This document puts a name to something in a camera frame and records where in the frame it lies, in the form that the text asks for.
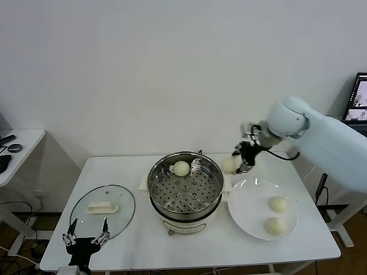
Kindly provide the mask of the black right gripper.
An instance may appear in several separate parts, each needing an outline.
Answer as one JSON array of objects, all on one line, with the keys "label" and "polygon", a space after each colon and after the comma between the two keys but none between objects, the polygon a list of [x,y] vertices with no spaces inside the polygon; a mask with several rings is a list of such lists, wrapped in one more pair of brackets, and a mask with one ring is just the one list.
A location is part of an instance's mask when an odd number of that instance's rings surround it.
[{"label": "black right gripper", "polygon": [[232,152],[232,156],[240,155],[242,163],[236,169],[236,174],[245,174],[249,171],[249,166],[256,164],[256,156],[260,153],[260,146],[257,144],[251,144],[248,141],[243,141],[235,146],[235,150]]}]

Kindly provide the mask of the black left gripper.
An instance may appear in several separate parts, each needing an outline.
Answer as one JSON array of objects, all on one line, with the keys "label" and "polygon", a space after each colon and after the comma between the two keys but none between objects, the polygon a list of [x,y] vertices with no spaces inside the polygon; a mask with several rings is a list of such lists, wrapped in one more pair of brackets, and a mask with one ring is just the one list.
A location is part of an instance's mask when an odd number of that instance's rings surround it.
[{"label": "black left gripper", "polygon": [[91,255],[99,252],[101,247],[110,239],[107,217],[104,217],[102,233],[95,238],[76,238],[76,225],[77,218],[69,225],[67,232],[62,234],[62,239],[67,246],[67,253],[71,255],[69,266],[88,266]]}]

